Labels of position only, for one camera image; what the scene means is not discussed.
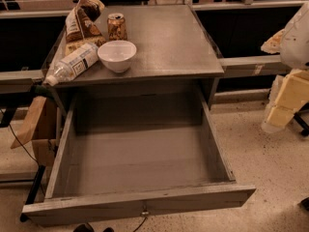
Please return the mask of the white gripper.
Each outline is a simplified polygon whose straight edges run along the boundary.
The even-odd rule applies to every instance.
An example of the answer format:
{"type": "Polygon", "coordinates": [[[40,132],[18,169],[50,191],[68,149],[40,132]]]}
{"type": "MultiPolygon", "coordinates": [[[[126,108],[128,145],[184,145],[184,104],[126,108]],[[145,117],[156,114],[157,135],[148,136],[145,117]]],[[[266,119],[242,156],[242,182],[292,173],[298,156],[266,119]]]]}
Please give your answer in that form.
{"type": "Polygon", "coordinates": [[[285,28],[265,41],[261,50],[280,52],[283,64],[292,70],[285,77],[277,75],[272,83],[262,130],[283,130],[295,114],[309,102],[309,2],[304,3],[285,28]]]}

